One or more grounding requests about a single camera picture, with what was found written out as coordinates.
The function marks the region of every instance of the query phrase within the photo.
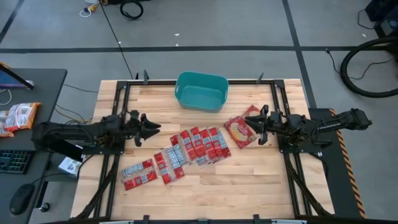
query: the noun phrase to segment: wafer package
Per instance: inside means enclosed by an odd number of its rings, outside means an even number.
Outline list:
[[[187,153],[190,161],[195,161],[198,159],[198,154],[193,147],[193,143],[191,141],[191,137],[187,130],[184,130],[179,135],[182,142],[182,149]]]
[[[226,144],[223,134],[221,133],[221,131],[218,128],[217,128],[217,134],[218,134],[218,139],[220,140],[220,144],[221,144],[221,153],[224,158],[228,158],[229,156],[231,156],[231,151],[229,150],[229,147]]]
[[[207,129],[199,131],[200,137],[202,138],[203,144],[205,145],[206,155],[208,160],[211,162],[218,161],[217,153],[214,149],[213,143],[211,142],[209,132]]]
[[[260,115],[260,110],[256,108],[254,105],[251,105],[243,114],[242,118],[244,119],[247,116],[258,116]]]
[[[121,171],[121,181],[126,190],[138,187],[157,178],[152,159],[127,167]]]
[[[14,137],[12,132],[9,132],[4,128],[7,117],[8,111],[0,111],[0,137]]]
[[[191,137],[193,147],[195,148],[195,151],[198,154],[198,159],[197,159],[198,165],[200,166],[211,162],[209,161],[208,156],[206,155],[205,145],[203,143],[202,138],[200,137],[198,126],[189,129],[188,133]]]
[[[220,160],[223,158],[223,153],[221,152],[221,143],[220,139],[218,138],[217,128],[209,128],[207,129],[207,131],[210,135],[211,143],[213,143],[213,147],[216,151],[218,160]]]
[[[32,129],[37,107],[40,103],[20,103],[11,107],[4,129],[14,132],[20,129]]]
[[[241,116],[225,122],[224,127],[241,149],[257,139]]]
[[[181,166],[184,164],[191,164],[192,161],[187,152],[184,150],[184,147],[182,147],[182,141],[178,134],[173,135],[170,138],[170,142],[172,143],[173,150],[177,153],[178,158],[180,159]]]
[[[155,154],[155,161],[164,184],[169,184],[185,175],[181,165],[185,162],[179,160],[182,159],[181,155],[178,155],[179,153],[173,147],[166,147]]]

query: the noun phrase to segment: red and white packaging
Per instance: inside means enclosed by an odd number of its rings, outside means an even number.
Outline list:
[[[126,190],[145,184],[157,178],[152,159],[127,167],[121,171],[121,181]]]
[[[198,154],[198,159],[197,159],[198,165],[200,166],[208,163],[208,157],[206,155],[205,145],[200,137],[199,128],[197,126],[191,128],[189,130],[189,134],[193,142],[193,147],[195,148],[195,151]]]
[[[225,122],[224,127],[241,149],[257,139],[256,135],[253,134],[241,116]]]
[[[165,148],[161,150],[161,152],[155,154],[155,161],[160,170],[164,184],[169,184],[185,175],[173,147]]]
[[[198,158],[198,154],[193,147],[193,143],[191,141],[191,137],[189,136],[189,132],[184,130],[180,133],[180,139],[183,144],[183,150],[187,152],[190,161],[194,161]]]
[[[170,138],[170,142],[172,143],[172,147],[174,149],[174,151],[176,151],[178,153],[178,159],[180,162],[183,162],[182,165],[189,163],[191,164],[191,159],[189,158],[187,152],[184,150],[183,145],[181,144],[181,140],[179,138],[179,136],[177,134],[173,135]]]
[[[216,162],[218,161],[218,156],[217,153],[214,149],[213,143],[211,142],[210,135],[207,131],[207,129],[203,129],[199,132],[200,137],[202,138],[203,144],[205,145],[205,151],[207,158],[211,162]]]
[[[211,143],[213,143],[214,150],[216,151],[218,159],[223,158],[223,152],[221,151],[221,143],[220,139],[218,138],[217,128],[210,128],[207,129],[210,134]]]
[[[258,116],[260,115],[260,110],[256,108],[254,105],[251,105],[243,114],[242,118],[244,119],[247,116]]]
[[[229,150],[228,145],[226,144],[225,138],[221,131],[217,128],[217,134],[218,138],[220,139],[220,144],[221,144],[221,152],[223,153],[224,158],[228,158],[231,156],[231,151]]]

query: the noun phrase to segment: orange striped edge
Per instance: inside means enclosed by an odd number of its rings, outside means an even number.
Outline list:
[[[333,116],[336,116],[336,112],[333,109],[329,109],[329,110]],[[366,218],[362,200],[361,200],[361,196],[359,196],[358,187],[356,186],[353,168],[351,167],[351,162],[349,161],[349,158],[348,158],[348,153],[347,153],[346,146],[344,144],[343,135],[340,130],[337,130],[337,136],[338,136],[338,141],[340,143],[341,152],[343,153],[343,156],[344,156],[344,161],[346,162],[346,168],[348,171],[349,181],[351,182],[351,186],[353,187],[353,190],[354,190],[354,196],[356,199],[356,204],[359,208],[359,213],[361,214],[361,216],[363,218]]]

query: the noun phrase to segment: computer keyboard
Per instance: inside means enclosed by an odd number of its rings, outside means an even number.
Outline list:
[[[34,151],[0,150],[0,173],[25,174]]]

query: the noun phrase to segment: desk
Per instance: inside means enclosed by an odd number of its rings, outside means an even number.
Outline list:
[[[9,108],[18,103],[40,102],[37,110],[35,123],[50,121],[53,109],[58,100],[61,88],[67,71],[65,69],[11,69],[16,74],[26,80],[35,83],[33,90],[11,90],[12,101],[6,106],[0,106],[0,110]],[[0,138],[1,149],[34,149],[33,142],[30,140],[31,130],[21,130],[15,133],[13,138]],[[27,223],[32,213],[42,181],[35,183],[35,190],[32,200],[29,202],[28,209],[21,215],[14,216],[9,211],[9,204],[15,191],[22,185],[41,178],[45,175],[51,153],[37,151],[33,156],[32,162],[25,175],[19,174],[0,174],[0,217],[1,223]]]
[[[112,113],[116,82],[101,82],[93,121]],[[284,82],[291,113],[309,117],[300,80]],[[241,115],[251,104],[258,108],[268,104],[271,111],[275,110],[271,88],[230,85],[223,109],[219,113],[204,113],[181,109],[172,85],[133,86],[128,109],[146,113],[151,121],[162,127],[160,133],[143,142],[142,147],[136,147],[134,141],[126,141],[119,170],[153,158],[155,152],[170,144],[173,134],[196,125],[199,128],[219,127],[232,156],[203,167],[186,166],[185,177],[168,186],[159,176],[157,180],[125,191],[118,176],[111,219],[142,220],[143,215],[150,215],[153,220],[252,219],[253,214],[260,214],[260,218],[293,218],[283,155],[276,137],[270,135],[264,146],[254,142],[239,149],[223,127],[224,122]],[[307,154],[301,158],[307,187],[324,208],[333,213],[322,163]],[[96,192],[102,160],[103,156],[94,156],[81,168],[71,217],[78,215]],[[102,215],[107,195],[103,197]],[[304,211],[301,194],[298,194],[298,202],[300,210]]]

